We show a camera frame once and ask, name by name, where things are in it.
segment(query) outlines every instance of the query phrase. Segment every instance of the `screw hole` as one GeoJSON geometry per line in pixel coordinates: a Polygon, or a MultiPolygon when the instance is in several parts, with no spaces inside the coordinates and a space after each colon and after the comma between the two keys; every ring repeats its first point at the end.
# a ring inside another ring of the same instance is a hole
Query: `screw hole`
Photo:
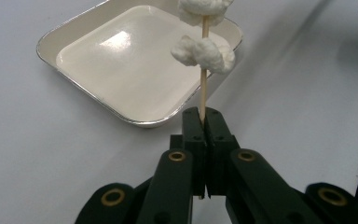
{"type": "Polygon", "coordinates": [[[242,161],[254,161],[255,155],[251,152],[242,151],[238,153],[238,158],[242,161]]]}
{"type": "Polygon", "coordinates": [[[186,154],[180,151],[174,151],[168,155],[171,161],[184,161],[186,154]]]}
{"type": "Polygon", "coordinates": [[[122,189],[110,189],[101,198],[101,203],[111,207],[123,202],[125,193],[122,189]]]}
{"type": "Polygon", "coordinates": [[[320,188],[318,190],[318,195],[325,202],[335,206],[345,206],[348,204],[348,201],[345,196],[335,189],[320,188]]]}

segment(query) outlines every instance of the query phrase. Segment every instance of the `white cotton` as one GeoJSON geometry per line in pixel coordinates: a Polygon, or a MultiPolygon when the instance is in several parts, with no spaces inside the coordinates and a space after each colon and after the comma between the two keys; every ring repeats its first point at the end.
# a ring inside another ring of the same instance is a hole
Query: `white cotton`
{"type": "Polygon", "coordinates": [[[222,54],[223,61],[225,62],[225,66],[222,69],[222,74],[229,73],[235,64],[235,53],[234,50],[229,46],[220,46],[219,51],[222,54]]]}
{"type": "Polygon", "coordinates": [[[179,12],[179,19],[181,21],[184,21],[185,23],[196,26],[202,22],[202,16],[198,14],[191,13],[187,10],[185,10],[179,3],[178,6],[178,12],[179,12]]]}
{"type": "Polygon", "coordinates": [[[222,73],[225,66],[222,54],[210,38],[196,41],[193,54],[201,68],[208,69],[211,73],[222,73]]]}
{"type": "Polygon", "coordinates": [[[202,22],[203,15],[209,15],[209,24],[215,26],[224,18],[233,0],[179,0],[179,19],[195,26],[202,22]]]}
{"type": "Polygon", "coordinates": [[[233,0],[179,0],[189,12],[199,15],[224,14],[233,0]]]}
{"type": "Polygon", "coordinates": [[[187,35],[184,35],[171,49],[171,55],[186,66],[195,66],[197,62],[193,56],[194,45],[195,41],[187,35]]]}
{"type": "Polygon", "coordinates": [[[217,74],[227,74],[235,63],[234,51],[229,46],[217,47],[210,38],[195,41],[187,35],[171,49],[171,55],[186,66],[199,64],[217,74]]]}

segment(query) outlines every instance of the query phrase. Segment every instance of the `table surface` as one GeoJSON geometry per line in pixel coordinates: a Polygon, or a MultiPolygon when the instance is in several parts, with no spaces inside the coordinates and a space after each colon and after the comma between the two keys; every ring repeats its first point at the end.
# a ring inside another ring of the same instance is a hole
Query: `table surface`
{"type": "MultiPolygon", "coordinates": [[[[150,177],[181,132],[180,115],[123,122],[37,57],[42,35],[100,1],[0,1],[0,223],[74,223],[99,187],[150,177]]],[[[226,15],[243,41],[207,105],[290,186],[354,194],[358,0],[236,0],[226,15]]],[[[224,198],[195,200],[193,222],[230,223],[224,198]]]]}

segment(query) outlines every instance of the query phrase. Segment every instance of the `wooden skewer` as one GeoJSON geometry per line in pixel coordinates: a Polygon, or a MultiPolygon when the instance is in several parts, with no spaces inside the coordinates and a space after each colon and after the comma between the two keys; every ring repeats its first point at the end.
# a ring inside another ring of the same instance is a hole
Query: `wooden skewer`
{"type": "MultiPolygon", "coordinates": [[[[202,17],[202,38],[207,38],[209,36],[209,16],[202,17]]],[[[207,79],[207,70],[201,68],[200,74],[200,121],[202,127],[204,126],[205,121],[205,110],[206,110],[206,79],[207,79]]]]}

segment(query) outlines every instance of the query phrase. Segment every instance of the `tray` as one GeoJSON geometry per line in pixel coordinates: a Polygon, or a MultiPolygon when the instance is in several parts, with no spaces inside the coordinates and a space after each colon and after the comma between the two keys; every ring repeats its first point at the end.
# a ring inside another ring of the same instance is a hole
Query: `tray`
{"type": "MultiPolygon", "coordinates": [[[[200,87],[200,68],[170,54],[182,35],[201,35],[199,26],[179,21],[176,6],[173,0],[104,2],[44,35],[37,54],[119,118],[159,126],[200,87]]],[[[217,45],[233,49],[241,37],[229,20],[210,32],[217,45]]]]}

